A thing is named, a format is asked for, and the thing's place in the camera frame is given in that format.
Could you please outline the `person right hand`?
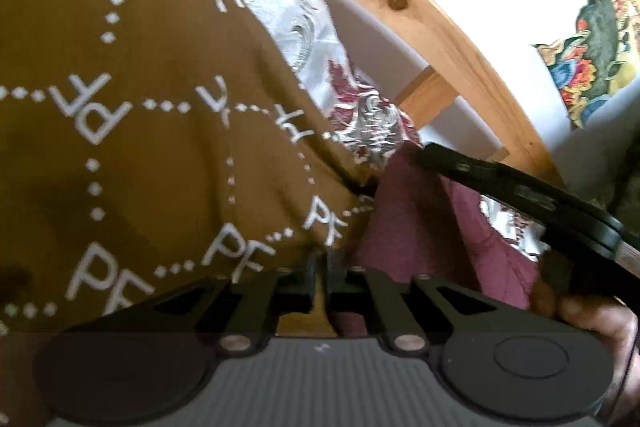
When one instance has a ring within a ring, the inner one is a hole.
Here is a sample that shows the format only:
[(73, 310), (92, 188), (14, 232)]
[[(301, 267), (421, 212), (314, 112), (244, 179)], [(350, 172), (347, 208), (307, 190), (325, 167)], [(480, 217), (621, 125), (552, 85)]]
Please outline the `person right hand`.
[(596, 335), (611, 351), (614, 376), (603, 400), (601, 416), (609, 426), (639, 425), (639, 321), (615, 299), (555, 294), (538, 279), (530, 293), (530, 309), (541, 317), (559, 317), (576, 329)]

